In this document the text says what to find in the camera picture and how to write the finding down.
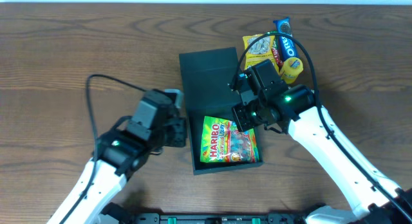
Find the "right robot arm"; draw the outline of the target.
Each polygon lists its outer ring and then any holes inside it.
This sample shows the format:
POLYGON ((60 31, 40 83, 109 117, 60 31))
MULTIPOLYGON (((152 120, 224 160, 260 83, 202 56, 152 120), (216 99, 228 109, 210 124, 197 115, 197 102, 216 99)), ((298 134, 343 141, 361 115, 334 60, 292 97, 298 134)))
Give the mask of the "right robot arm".
POLYGON ((303 223, 411 223, 411 191, 381 173, 344 135, 307 86, 289 87, 265 60, 235 73, 229 84, 241 102, 232 108, 239 131, 257 126, 291 136, 328 173, 350 210, 321 205, 303 223))

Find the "black gift box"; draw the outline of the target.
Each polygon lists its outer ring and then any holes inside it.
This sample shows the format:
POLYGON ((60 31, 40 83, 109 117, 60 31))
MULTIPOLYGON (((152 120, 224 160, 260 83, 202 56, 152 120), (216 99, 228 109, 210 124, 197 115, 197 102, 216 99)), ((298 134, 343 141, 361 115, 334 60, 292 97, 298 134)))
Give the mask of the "black gift box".
POLYGON ((232 120, 232 106, 240 103, 239 95, 228 83, 238 64, 235 47, 179 54, 185 110, 191 143, 193 174, 209 174, 236 169, 259 167, 264 164, 261 131, 255 129, 259 160, 256 162, 203 163, 201 136, 206 116, 232 120))

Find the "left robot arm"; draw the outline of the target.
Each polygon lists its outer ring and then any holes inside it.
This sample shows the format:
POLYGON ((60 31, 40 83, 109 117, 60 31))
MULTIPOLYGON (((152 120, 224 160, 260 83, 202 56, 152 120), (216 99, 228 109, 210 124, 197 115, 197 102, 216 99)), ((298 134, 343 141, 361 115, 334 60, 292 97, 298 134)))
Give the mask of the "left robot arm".
POLYGON ((49 223, 99 223, 98 215, 152 154, 184 147, 186 119, 178 89, 144 93, 135 114, 123 116, 97 138, 93 157, 49 223))

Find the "green Haribo gummy bag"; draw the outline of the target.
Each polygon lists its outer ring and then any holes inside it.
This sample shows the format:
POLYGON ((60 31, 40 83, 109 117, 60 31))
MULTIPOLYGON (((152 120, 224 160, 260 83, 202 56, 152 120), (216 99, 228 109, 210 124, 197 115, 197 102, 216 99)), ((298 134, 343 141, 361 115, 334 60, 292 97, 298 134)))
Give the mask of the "green Haribo gummy bag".
POLYGON ((200 161, 202 163, 256 163, 260 161, 254 130, 240 132, 234 121, 205 116, 200 161))

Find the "yellow round candy tub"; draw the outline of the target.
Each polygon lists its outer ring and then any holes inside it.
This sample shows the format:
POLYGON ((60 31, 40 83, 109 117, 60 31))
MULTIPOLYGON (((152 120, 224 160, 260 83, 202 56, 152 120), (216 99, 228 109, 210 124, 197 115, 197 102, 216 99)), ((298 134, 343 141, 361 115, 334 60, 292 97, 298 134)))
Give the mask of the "yellow round candy tub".
POLYGON ((294 83, 299 74, 303 71, 303 63, 300 58, 290 57, 284 61, 280 69, 281 79, 287 84, 294 83))

